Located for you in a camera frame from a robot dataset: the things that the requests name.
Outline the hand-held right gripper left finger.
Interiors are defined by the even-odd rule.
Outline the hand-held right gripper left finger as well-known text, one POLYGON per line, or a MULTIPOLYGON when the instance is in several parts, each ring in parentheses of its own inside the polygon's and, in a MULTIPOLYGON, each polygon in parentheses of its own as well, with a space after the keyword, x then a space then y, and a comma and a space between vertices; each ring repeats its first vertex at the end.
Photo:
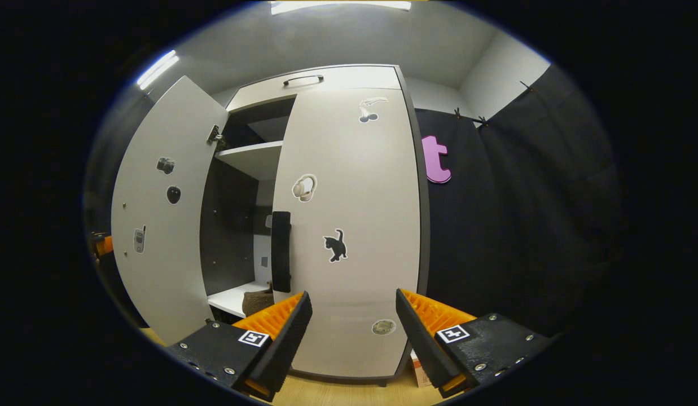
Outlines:
POLYGON ((271 403, 312 315, 310 295, 303 291, 233 324, 209 320, 166 351, 228 390, 271 403))

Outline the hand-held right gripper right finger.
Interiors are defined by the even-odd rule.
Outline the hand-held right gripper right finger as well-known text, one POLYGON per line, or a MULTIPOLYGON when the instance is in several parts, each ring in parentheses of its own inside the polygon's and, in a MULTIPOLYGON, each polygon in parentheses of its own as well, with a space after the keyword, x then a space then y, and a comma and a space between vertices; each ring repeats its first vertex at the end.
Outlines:
POLYGON ((400 288, 396 313, 431 385, 444 399, 493 385, 552 344, 551 337, 499 313, 473 316, 400 288))

